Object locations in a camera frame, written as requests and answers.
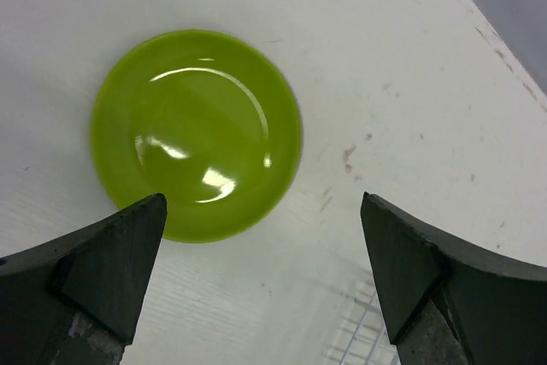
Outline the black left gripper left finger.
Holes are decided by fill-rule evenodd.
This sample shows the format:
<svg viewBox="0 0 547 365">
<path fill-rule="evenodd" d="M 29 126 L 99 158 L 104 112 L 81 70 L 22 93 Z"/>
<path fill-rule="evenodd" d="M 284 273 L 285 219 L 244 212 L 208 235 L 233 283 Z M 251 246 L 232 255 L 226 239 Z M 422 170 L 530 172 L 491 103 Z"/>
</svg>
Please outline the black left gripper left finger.
<svg viewBox="0 0 547 365">
<path fill-rule="evenodd" d="M 118 364 L 132 344 L 167 199 L 1 259 L 3 364 Z"/>
</svg>

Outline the green plate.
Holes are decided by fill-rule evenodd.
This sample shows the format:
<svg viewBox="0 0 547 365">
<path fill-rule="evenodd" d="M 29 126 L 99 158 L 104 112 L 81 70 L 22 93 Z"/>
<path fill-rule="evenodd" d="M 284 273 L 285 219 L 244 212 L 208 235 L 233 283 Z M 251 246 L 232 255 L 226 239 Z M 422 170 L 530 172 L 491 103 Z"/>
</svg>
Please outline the green plate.
<svg viewBox="0 0 547 365">
<path fill-rule="evenodd" d="M 164 236 L 208 243 L 266 217 L 295 179 L 303 122 L 289 82 L 260 51 L 221 32 L 144 41 L 104 79 L 91 156 L 119 208 L 161 193 Z"/>
</svg>

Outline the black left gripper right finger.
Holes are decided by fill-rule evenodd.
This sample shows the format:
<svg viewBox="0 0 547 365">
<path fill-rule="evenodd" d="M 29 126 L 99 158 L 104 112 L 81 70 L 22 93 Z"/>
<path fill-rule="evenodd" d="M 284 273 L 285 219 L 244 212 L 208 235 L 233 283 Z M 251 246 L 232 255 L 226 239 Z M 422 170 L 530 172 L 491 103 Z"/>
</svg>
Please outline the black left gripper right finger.
<svg viewBox="0 0 547 365">
<path fill-rule="evenodd" d="M 544 364 L 546 269 L 484 249 L 366 193 L 361 219 L 403 364 Z"/>
</svg>

